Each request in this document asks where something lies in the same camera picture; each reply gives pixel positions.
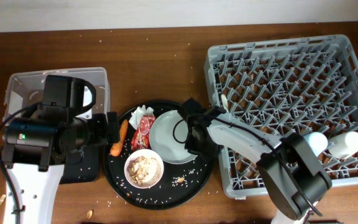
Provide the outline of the white tissue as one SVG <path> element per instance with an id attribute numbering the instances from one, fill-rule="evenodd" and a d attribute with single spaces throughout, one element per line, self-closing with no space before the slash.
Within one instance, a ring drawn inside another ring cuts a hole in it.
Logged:
<path id="1" fill-rule="evenodd" d="M 134 128 L 138 129 L 141 119 L 144 116 L 153 116 L 154 109 L 151 107 L 146 107 L 145 105 L 138 106 L 134 112 L 131 113 L 129 119 L 129 124 Z"/>

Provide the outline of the orange carrot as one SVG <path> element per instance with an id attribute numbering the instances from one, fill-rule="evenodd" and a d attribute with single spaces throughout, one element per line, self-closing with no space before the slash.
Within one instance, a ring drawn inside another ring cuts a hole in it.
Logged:
<path id="1" fill-rule="evenodd" d="M 121 124 L 121 127 L 119 129 L 119 137 L 120 140 L 117 143 L 114 143 L 110 149 L 110 155 L 117 157 L 118 155 L 120 155 L 123 145 L 124 145 L 124 140 L 126 137 L 126 133 L 127 133 L 127 129 L 128 129 L 128 120 L 124 120 Z"/>

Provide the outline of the grey plate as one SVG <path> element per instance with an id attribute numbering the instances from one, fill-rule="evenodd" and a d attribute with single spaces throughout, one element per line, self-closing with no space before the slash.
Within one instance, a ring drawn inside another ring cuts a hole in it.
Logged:
<path id="1" fill-rule="evenodd" d="M 181 121 L 177 110 L 161 114 L 150 129 L 149 143 L 164 162 L 169 164 L 185 164 L 195 159 L 197 155 L 189 153 L 182 141 L 188 134 L 187 124 Z"/>

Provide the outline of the red snack wrapper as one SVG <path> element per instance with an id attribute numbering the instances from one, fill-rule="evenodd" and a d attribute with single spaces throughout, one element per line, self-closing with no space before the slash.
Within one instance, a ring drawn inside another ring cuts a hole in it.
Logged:
<path id="1" fill-rule="evenodd" d="M 151 126 L 153 125 L 156 117 L 155 116 L 143 116 L 140 120 L 138 128 L 131 140 L 131 149 L 133 151 L 139 149 L 149 148 L 149 134 Z"/>

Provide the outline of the white plastic fork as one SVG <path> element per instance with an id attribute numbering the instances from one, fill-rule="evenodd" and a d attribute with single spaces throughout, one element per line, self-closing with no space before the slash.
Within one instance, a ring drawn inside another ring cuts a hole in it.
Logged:
<path id="1" fill-rule="evenodd" d="M 225 94 L 221 94 L 221 101 L 222 101 L 222 106 L 223 108 L 226 110 L 226 112 L 228 113 L 229 112 L 229 108 L 228 108 L 228 101 L 227 101 L 227 98 L 226 98 L 226 95 Z"/>

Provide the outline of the pink bowl with food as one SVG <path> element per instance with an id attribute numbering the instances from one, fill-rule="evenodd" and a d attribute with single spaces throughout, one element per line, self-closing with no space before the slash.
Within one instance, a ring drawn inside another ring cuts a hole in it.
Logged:
<path id="1" fill-rule="evenodd" d="M 163 160 L 150 149 L 133 152 L 124 165 L 125 178 L 138 189 L 151 188 L 161 180 L 163 173 Z"/>

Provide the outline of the light blue cup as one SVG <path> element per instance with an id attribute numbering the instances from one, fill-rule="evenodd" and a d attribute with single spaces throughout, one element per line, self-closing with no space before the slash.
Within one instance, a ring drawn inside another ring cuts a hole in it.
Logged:
<path id="1" fill-rule="evenodd" d="M 309 133 L 303 138 L 309 144 L 315 156 L 319 156 L 328 146 L 327 137 L 319 132 Z"/>

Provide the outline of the white cup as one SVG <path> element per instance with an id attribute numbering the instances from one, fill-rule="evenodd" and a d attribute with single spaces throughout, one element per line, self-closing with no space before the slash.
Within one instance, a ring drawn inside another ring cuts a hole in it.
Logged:
<path id="1" fill-rule="evenodd" d="M 337 159 L 347 159 L 358 152 L 358 132 L 350 131 L 329 140 L 329 153 Z"/>

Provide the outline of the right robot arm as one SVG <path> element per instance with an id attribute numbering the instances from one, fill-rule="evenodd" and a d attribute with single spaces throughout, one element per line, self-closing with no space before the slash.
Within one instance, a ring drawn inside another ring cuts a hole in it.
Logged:
<path id="1" fill-rule="evenodd" d="M 286 218 L 300 221 L 332 187 L 332 180 L 308 141 L 297 133 L 268 134 L 240 122 L 223 107 L 204 109 L 190 98 L 178 109 L 188 133 L 185 149 L 205 159 L 219 156 L 224 147 L 257 166 L 268 195 Z"/>

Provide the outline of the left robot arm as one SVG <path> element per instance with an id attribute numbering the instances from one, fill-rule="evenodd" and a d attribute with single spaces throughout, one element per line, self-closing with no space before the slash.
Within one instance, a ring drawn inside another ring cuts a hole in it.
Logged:
<path id="1" fill-rule="evenodd" d="M 0 168 L 6 180 L 4 223 L 50 223 L 67 155 L 120 141 L 117 113 L 81 118 L 96 104 L 96 89 L 80 78 L 48 75 L 42 101 L 0 125 Z"/>

